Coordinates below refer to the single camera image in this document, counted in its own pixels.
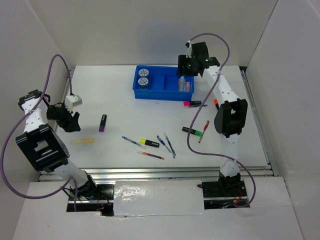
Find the pale yellow highlighter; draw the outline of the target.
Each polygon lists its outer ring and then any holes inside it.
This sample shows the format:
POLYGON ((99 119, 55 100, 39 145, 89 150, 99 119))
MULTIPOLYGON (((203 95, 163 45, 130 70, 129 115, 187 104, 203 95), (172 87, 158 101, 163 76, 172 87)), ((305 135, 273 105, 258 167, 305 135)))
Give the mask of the pale yellow highlighter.
POLYGON ((82 138, 82 139, 75 139, 73 141, 75 144, 92 144, 95 142, 94 138, 82 138))

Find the light blue highlighter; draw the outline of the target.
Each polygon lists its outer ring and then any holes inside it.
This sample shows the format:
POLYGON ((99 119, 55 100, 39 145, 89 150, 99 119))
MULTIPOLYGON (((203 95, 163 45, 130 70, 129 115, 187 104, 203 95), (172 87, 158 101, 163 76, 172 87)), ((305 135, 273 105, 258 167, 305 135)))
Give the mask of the light blue highlighter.
POLYGON ((184 76, 181 76, 180 77, 180 81, 181 81, 181 83, 180 83, 180 85, 181 85, 181 92, 184 92, 185 90, 184 90, 184 87, 185 87, 185 77, 184 76))

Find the orange cap peach highlighter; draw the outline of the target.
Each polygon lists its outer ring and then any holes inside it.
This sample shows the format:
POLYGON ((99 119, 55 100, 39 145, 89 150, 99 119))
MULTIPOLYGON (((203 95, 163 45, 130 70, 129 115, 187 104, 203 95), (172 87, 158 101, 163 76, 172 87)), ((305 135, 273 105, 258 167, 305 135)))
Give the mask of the orange cap peach highlighter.
POLYGON ((181 91, 181 79, 180 78, 178 79, 178 91, 179 92, 181 91))

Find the lilac highlighter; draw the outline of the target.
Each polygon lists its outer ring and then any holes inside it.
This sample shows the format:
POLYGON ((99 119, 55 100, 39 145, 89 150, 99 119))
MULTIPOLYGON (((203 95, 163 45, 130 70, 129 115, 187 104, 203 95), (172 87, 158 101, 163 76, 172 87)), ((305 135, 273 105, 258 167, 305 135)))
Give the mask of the lilac highlighter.
POLYGON ((188 93, 191 91, 191 83, 189 81, 184 83, 184 91, 188 93))

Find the black purple highlighter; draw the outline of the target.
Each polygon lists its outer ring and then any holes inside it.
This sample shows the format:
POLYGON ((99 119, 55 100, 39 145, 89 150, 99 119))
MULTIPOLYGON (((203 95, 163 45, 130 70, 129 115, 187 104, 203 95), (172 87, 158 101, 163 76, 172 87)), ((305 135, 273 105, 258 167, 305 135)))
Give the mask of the black purple highlighter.
POLYGON ((100 120, 100 124, 99 124, 99 129, 98 129, 98 131, 99 131, 100 133, 103 133, 103 132, 104 132, 105 127, 106 127, 106 122, 107 122, 107 115, 106 115, 106 114, 103 114, 103 115, 101 116, 101 120, 100 120))

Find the black pink highlighter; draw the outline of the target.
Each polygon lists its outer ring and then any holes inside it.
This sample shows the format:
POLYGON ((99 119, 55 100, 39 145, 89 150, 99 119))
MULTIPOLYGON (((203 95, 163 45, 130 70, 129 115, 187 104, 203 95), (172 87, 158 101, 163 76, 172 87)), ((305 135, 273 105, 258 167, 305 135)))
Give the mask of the black pink highlighter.
POLYGON ((195 106, 195 105, 201 105, 202 101, 201 100, 195 100, 195 101, 184 101, 183 105, 185 107, 189 107, 189 106, 195 106))

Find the purple gel pen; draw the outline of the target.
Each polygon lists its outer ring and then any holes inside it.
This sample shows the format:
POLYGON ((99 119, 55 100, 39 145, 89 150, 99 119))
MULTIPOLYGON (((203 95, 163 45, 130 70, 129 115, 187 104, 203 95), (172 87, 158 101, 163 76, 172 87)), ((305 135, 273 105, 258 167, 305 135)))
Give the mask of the purple gel pen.
POLYGON ((189 105, 187 106, 187 108, 199 108, 201 107, 202 105, 201 104, 198 104, 198 105, 189 105))

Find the blue gel pen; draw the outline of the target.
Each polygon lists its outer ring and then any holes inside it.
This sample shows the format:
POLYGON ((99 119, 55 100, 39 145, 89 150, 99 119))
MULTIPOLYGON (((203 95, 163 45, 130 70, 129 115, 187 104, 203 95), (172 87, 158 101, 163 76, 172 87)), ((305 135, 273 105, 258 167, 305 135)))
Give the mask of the blue gel pen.
POLYGON ((125 137, 125 136, 122 136, 122 138, 125 139, 125 140, 128 141, 128 142, 131 142, 131 143, 137 145, 137 146, 141 146, 138 142, 136 142, 136 141, 134 141, 134 140, 131 140, 131 139, 125 137))

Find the black orange highlighter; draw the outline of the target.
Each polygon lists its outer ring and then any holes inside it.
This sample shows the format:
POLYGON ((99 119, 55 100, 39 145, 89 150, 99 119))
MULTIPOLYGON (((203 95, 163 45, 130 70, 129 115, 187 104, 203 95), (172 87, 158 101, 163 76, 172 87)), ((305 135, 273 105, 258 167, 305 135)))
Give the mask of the black orange highlighter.
POLYGON ((217 99, 214 99, 213 102, 214 102, 214 104, 215 104, 216 109, 218 110, 218 109, 220 108, 220 105, 219 105, 219 103, 218 103, 218 100, 217 100, 217 99))

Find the black yellow highlighter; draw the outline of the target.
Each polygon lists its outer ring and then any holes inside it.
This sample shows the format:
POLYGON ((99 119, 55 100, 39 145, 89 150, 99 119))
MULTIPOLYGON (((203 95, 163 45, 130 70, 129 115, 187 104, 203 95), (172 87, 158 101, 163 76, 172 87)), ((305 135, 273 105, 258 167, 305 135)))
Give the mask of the black yellow highlighter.
POLYGON ((158 142, 148 140, 145 138, 140 138, 139 143, 142 145, 146 145, 146 146, 150 146, 150 147, 154 147, 154 148, 159 148, 159 146, 160 146, 160 144, 158 142))

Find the black green highlighter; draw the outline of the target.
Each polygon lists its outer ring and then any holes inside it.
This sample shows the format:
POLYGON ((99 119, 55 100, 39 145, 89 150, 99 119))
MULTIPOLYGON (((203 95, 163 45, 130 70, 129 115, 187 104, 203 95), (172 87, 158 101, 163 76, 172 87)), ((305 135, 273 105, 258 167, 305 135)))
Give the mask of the black green highlighter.
POLYGON ((190 132, 191 135, 195 135, 195 136, 198 136, 198 137, 201 137, 202 136, 202 132, 201 131, 198 131, 198 130, 195 130, 195 129, 190 129, 189 127, 186 127, 186 126, 183 126, 182 127, 182 131, 183 132, 190 132))

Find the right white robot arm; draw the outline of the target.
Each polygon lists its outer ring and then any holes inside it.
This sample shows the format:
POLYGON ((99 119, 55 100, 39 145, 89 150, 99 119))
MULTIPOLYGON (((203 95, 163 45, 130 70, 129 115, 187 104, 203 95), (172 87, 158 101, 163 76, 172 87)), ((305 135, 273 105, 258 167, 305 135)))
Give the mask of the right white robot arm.
POLYGON ((238 141, 245 126, 248 102, 240 98, 222 74, 222 67, 215 57, 209 57, 205 42, 186 43, 187 54, 178 56, 178 72, 181 76, 200 75, 217 99, 218 109, 214 127, 221 136, 222 152, 225 158, 219 169, 218 190, 223 196, 230 196, 241 182, 238 160, 238 141))

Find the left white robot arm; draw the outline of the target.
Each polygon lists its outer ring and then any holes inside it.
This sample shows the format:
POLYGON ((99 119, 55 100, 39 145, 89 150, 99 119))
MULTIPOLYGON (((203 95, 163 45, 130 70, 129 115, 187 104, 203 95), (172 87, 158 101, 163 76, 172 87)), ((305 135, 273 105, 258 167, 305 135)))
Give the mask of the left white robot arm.
POLYGON ((79 132, 80 114, 73 108, 82 104, 78 95, 68 95, 63 103, 50 104, 50 96, 39 90, 30 91, 19 99, 18 105, 27 115, 23 134, 15 142, 37 172, 53 173, 68 181, 78 198, 92 200, 99 187, 93 178, 78 168, 70 153, 49 125, 52 120, 67 133, 79 132))

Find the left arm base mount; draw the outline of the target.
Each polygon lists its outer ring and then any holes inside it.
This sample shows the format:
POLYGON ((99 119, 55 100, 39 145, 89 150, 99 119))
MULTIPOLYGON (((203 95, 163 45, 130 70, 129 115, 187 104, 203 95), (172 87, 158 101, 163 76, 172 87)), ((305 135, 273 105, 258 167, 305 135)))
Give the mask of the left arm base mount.
POLYGON ((95 192, 89 198, 77 194, 71 187, 63 191, 68 196, 66 211, 71 212, 100 212, 102 216, 114 215, 114 184, 98 184, 95 192))

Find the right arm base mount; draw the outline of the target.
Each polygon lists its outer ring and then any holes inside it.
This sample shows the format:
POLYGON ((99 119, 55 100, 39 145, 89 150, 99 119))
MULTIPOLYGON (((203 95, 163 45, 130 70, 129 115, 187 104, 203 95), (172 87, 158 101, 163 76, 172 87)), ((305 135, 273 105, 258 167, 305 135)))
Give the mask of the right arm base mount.
POLYGON ((247 190, 240 173, 232 177, 219 173, 217 181, 204 181, 197 187, 202 189, 205 210, 248 207, 247 190))

